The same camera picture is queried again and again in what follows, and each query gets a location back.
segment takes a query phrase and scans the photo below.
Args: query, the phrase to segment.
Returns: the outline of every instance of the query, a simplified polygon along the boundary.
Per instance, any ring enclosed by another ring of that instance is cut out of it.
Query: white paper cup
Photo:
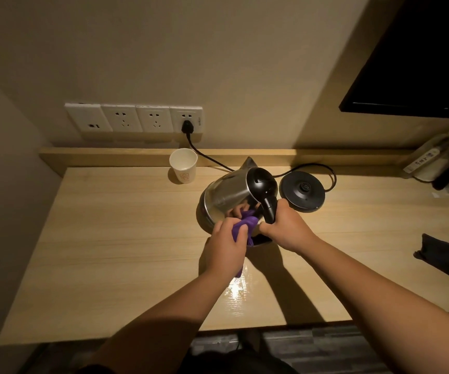
[[[182,183],[190,183],[195,179],[198,155],[189,148],[180,148],[171,153],[169,164]]]

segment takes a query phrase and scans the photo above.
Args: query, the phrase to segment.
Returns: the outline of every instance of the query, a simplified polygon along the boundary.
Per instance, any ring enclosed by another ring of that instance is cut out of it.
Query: kettle handle
[[[276,205],[278,201],[276,196],[269,196],[265,198],[262,202],[262,209],[264,213],[264,221],[268,224],[273,224],[276,217]]]

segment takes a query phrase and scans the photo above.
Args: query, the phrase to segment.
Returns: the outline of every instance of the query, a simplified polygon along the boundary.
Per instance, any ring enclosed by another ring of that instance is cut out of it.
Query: wall
[[[60,179],[37,156],[49,142],[0,91],[0,329]],[[0,374],[12,374],[33,346],[0,347]]]
[[[0,89],[55,145],[177,146],[85,142],[71,101],[204,106],[202,148],[413,147],[449,120],[337,108],[402,0],[367,2],[0,0]]]

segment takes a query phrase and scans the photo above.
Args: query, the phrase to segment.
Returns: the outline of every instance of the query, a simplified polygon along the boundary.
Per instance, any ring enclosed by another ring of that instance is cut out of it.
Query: television
[[[449,118],[449,0],[405,0],[339,109]]]

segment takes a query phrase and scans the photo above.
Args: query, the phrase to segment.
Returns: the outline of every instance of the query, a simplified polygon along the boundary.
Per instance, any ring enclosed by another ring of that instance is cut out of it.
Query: wall outlet
[[[134,105],[102,105],[101,108],[115,132],[143,131]]]
[[[169,106],[137,105],[136,112],[144,132],[173,132]]]
[[[66,111],[82,132],[111,132],[100,104],[65,104]]]
[[[171,119],[174,132],[181,132],[184,121],[193,124],[194,133],[202,133],[204,126],[203,108],[200,106],[171,106]]]

